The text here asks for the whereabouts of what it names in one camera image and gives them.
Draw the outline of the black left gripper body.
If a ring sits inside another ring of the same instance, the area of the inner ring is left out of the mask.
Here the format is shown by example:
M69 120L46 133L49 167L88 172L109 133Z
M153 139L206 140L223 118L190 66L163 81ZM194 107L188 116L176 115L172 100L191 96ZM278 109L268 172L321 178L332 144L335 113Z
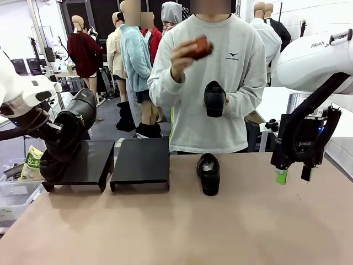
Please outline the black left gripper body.
M34 107L26 114L16 117L15 122L19 128L15 137L29 135L36 138L47 138L49 136L49 115L42 107Z

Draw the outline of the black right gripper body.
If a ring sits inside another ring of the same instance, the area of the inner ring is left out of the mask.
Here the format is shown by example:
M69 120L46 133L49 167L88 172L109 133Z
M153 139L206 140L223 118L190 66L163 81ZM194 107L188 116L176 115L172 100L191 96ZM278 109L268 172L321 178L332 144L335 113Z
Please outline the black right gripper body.
M282 134L287 122L289 114L282 114L279 123L279 131L274 143L274 151L272 153L270 163L277 169L288 169L292 162L285 155L282 148ZM305 152L316 141L324 128L324 120L322 119L304 119L299 125L299 130L295 136L295 148L297 152Z

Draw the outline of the person's left hand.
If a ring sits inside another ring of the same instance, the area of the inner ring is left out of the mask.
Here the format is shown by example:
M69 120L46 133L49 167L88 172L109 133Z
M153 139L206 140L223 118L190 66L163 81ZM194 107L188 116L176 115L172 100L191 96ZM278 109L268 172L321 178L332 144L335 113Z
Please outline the person's left hand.
M206 96L203 99L203 106L206 109L221 110L221 109L224 109L229 102L230 102L230 97L228 95L225 95L225 96L210 95L210 96Z

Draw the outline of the person's right hand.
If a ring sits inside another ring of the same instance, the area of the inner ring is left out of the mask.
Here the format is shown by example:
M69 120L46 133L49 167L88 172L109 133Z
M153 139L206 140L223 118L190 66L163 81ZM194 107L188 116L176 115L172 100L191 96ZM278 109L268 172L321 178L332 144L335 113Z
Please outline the person's right hand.
M184 43L181 43L172 51L171 61L171 76L174 81L180 83L181 78L184 74L184 70L191 66L195 59L188 57L188 54L194 52L197 49L195 39L191 39Z

